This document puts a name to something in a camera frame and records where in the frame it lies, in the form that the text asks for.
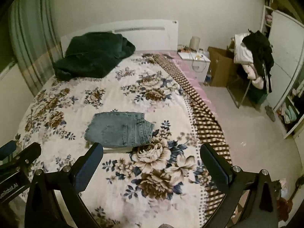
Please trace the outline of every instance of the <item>bedside table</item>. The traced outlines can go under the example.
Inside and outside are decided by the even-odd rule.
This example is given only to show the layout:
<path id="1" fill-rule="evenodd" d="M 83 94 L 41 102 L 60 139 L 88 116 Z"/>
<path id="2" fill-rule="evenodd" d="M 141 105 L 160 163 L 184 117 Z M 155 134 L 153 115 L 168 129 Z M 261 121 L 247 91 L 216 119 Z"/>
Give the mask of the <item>bedside table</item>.
<path id="1" fill-rule="evenodd" d="M 194 71 L 197 81 L 204 83 L 209 69 L 210 60 L 205 55 L 198 52 L 178 52 L 178 55 L 186 61 L 190 69 Z"/>

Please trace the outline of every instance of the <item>water bottle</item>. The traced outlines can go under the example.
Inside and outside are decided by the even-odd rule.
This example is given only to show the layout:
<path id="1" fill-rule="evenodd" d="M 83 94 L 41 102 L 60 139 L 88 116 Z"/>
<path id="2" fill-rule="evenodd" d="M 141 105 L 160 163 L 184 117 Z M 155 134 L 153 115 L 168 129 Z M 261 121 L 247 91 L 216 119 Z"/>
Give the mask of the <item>water bottle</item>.
<path id="1" fill-rule="evenodd" d="M 208 72 L 207 72 L 207 75 L 206 75 L 206 79 L 205 79 L 205 82 L 204 82 L 204 85 L 205 86 L 208 86 L 210 81 L 211 81 L 211 78 L 212 78 L 212 74 L 211 74 L 211 68 L 208 69 Z"/>

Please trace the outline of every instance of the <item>folded clothes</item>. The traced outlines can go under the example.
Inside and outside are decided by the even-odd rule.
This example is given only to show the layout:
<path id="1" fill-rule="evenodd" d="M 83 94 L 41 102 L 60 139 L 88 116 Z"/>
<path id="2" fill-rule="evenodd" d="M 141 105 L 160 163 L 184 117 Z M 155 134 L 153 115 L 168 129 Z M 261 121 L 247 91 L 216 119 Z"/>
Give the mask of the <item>folded clothes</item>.
<path id="1" fill-rule="evenodd" d="M 286 103 L 283 103 L 280 109 L 281 109 L 281 115 L 284 117 L 285 124 L 289 124 L 290 118 L 289 118 L 288 114 L 285 112 L 285 110 L 287 110 Z"/>
<path id="2" fill-rule="evenodd" d="M 290 105 L 288 106 L 288 110 L 289 110 L 290 117 L 291 117 L 290 121 L 295 122 L 297 120 L 297 115 L 295 114 L 293 108 Z"/>
<path id="3" fill-rule="evenodd" d="M 104 148 L 130 152 L 133 147 L 151 142 L 154 124 L 144 118 L 143 113 L 137 112 L 97 113 L 85 132 L 85 139 Z"/>
<path id="4" fill-rule="evenodd" d="M 284 112 L 285 112 L 285 115 L 284 115 L 285 123 L 289 124 L 290 122 L 292 122 L 289 109 L 285 108 Z"/>

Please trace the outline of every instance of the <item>curtain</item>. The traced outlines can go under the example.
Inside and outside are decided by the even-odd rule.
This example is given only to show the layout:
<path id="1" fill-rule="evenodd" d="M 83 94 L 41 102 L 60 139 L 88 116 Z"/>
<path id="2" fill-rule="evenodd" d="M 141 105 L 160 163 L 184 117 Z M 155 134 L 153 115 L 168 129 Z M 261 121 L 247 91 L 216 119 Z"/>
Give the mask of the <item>curtain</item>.
<path id="1" fill-rule="evenodd" d="M 54 75 L 52 63 L 62 58 L 52 22 L 52 0 L 15 0 L 9 17 L 14 54 L 35 96 Z"/>

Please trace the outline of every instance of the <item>metal screw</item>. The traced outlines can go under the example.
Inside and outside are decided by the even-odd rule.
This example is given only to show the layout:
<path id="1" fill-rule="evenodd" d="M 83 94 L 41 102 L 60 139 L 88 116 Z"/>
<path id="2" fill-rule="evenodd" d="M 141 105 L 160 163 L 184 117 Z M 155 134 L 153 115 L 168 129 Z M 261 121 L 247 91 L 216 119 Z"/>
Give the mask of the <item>metal screw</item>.
<path id="1" fill-rule="evenodd" d="M 241 169 L 241 167 L 239 167 L 239 166 L 233 166 L 232 167 L 232 169 L 235 171 L 235 172 L 240 172 L 242 169 Z"/>
<path id="2" fill-rule="evenodd" d="M 268 171 L 265 170 L 265 169 L 263 169 L 263 170 L 262 170 L 262 174 L 265 175 L 265 176 L 267 176 L 267 175 L 268 175 Z"/>
<path id="3" fill-rule="evenodd" d="M 66 165 L 65 167 L 63 167 L 64 172 L 69 172 L 70 169 L 71 169 L 71 166 L 69 166 L 69 165 Z"/>
<path id="4" fill-rule="evenodd" d="M 42 170 L 41 170 L 41 169 L 38 169 L 38 170 L 36 170 L 36 172 L 35 172 L 35 174 L 36 174 L 37 176 L 41 175 L 41 173 L 42 173 Z"/>

